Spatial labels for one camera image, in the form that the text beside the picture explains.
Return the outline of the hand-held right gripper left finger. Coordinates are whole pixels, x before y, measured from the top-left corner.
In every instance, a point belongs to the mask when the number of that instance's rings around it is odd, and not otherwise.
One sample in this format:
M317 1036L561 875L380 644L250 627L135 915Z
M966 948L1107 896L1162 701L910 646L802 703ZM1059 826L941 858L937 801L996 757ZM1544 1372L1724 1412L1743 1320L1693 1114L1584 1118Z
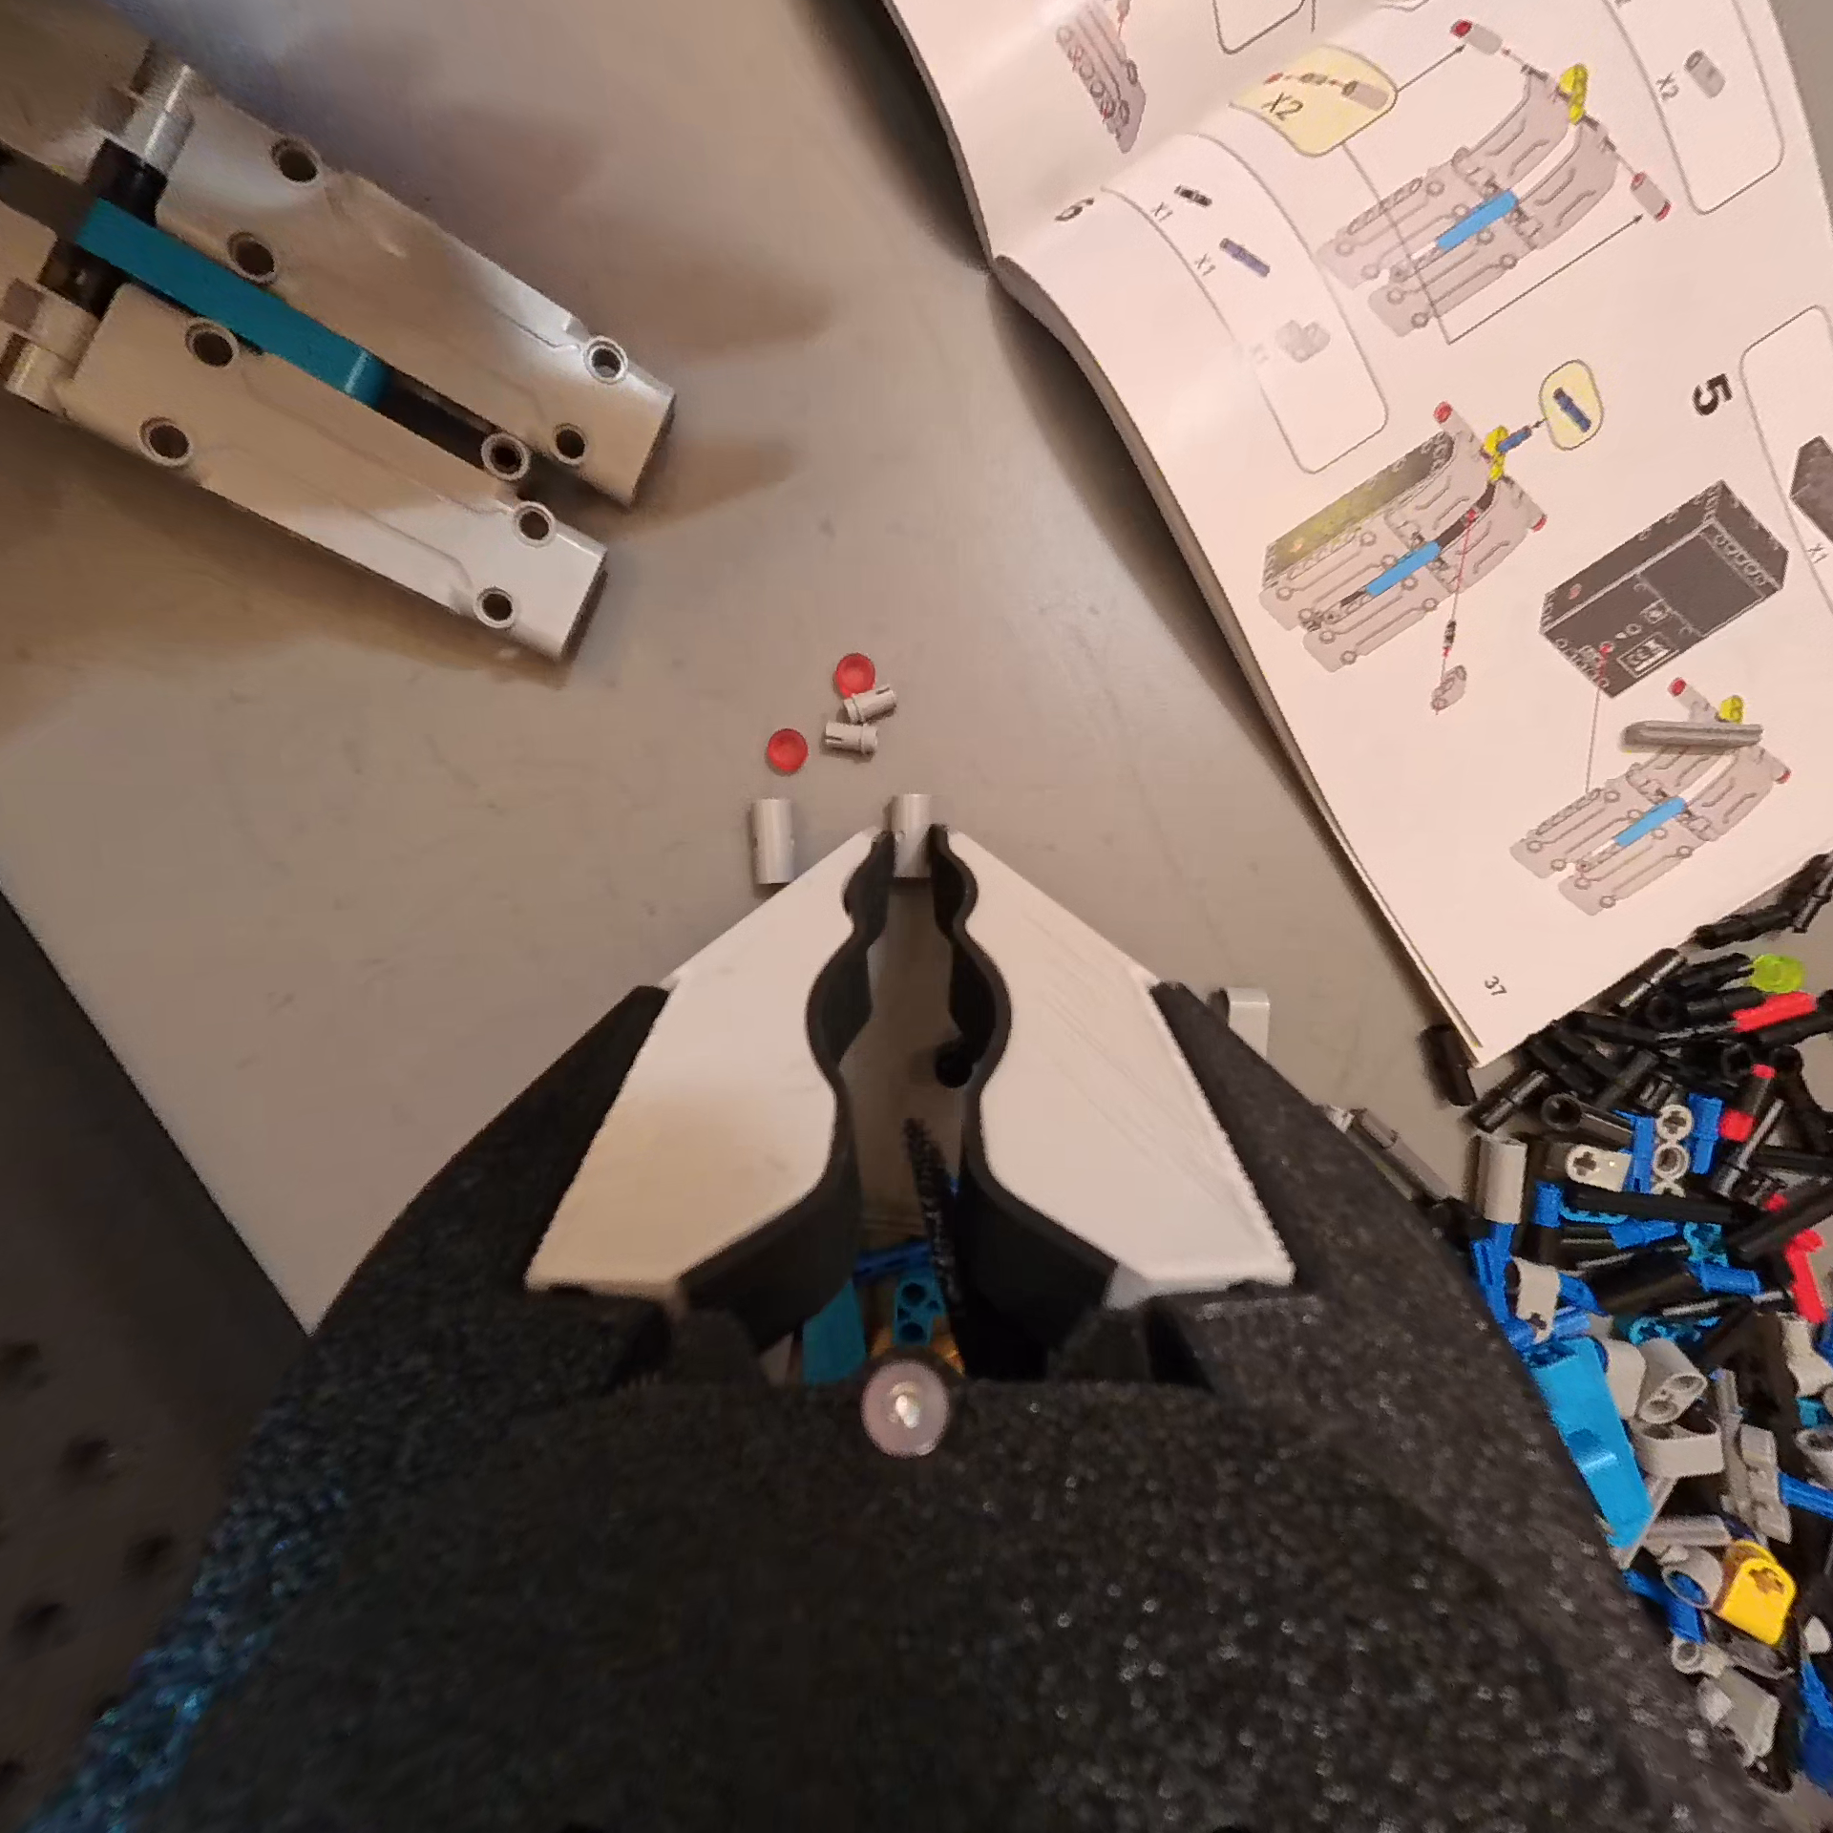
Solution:
M622 1081L532 1253L532 1293L639 1301L788 1339L863 1217L842 1066L874 1005L895 843L863 831L647 988Z

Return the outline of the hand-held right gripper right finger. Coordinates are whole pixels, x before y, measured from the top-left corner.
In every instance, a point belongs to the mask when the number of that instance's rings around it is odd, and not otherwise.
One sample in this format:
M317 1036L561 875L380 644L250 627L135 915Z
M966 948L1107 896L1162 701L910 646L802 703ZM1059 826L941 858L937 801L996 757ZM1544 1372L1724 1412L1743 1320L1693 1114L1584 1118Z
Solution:
M928 833L962 1095L956 1253L998 1318L1283 1291L1296 1270L1166 1013L1174 988L983 845Z

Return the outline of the grey panel assembly teal beam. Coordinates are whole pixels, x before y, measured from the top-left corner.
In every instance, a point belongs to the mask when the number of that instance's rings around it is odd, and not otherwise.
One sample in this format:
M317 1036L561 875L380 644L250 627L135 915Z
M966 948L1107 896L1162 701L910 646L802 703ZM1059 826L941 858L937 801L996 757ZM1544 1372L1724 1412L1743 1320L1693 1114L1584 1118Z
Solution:
M3 5L3 396L548 661L676 396L99 5Z

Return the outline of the open instruction booklet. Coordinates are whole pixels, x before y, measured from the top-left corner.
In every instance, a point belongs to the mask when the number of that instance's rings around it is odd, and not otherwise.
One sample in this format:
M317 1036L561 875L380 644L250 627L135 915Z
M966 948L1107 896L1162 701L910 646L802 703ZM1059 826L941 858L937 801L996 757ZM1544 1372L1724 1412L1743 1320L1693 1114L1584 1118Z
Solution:
M1775 5L884 10L1478 1066L1829 848L1829 197ZM1621 749L1709 721L1762 743Z

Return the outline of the pile of mixed building bricks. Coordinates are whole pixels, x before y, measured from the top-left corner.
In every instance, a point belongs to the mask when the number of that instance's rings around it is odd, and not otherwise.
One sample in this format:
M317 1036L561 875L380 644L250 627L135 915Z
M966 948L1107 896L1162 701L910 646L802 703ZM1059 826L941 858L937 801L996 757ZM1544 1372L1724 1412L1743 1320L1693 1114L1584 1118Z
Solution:
M1437 1200L1703 1729L1817 1811L1831 1782L1831 1135L1787 953L1829 852L1523 1045Z

